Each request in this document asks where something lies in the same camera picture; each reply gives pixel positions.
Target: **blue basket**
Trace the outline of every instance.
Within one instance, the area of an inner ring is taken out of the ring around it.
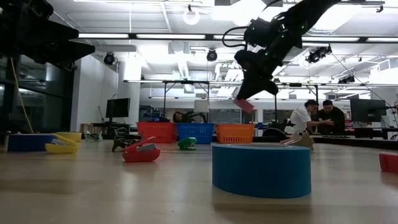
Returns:
[[[196,138],[197,144],[210,144],[213,140],[214,124],[178,123],[178,140]]]

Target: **blue cylinder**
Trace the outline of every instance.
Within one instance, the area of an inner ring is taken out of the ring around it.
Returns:
[[[213,185],[251,197],[308,195],[311,193],[310,149],[265,144],[214,145]]]

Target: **wooden floor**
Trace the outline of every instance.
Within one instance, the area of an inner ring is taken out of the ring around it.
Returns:
[[[0,153],[0,223],[398,223],[398,175],[380,172],[376,149],[316,145],[312,194],[275,200],[214,188],[210,146],[159,145],[146,164],[125,164],[111,146]]]

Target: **person's hand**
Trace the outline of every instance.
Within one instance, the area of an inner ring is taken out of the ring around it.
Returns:
[[[331,119],[328,119],[328,120],[324,121],[323,123],[326,125],[335,125],[335,122],[332,121]]]

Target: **computer monitor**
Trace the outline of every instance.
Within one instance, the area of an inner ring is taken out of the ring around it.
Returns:
[[[350,99],[351,120],[355,122],[381,122],[381,116],[387,115],[384,100]]]
[[[130,98],[108,100],[106,105],[107,118],[127,118],[129,116]]]

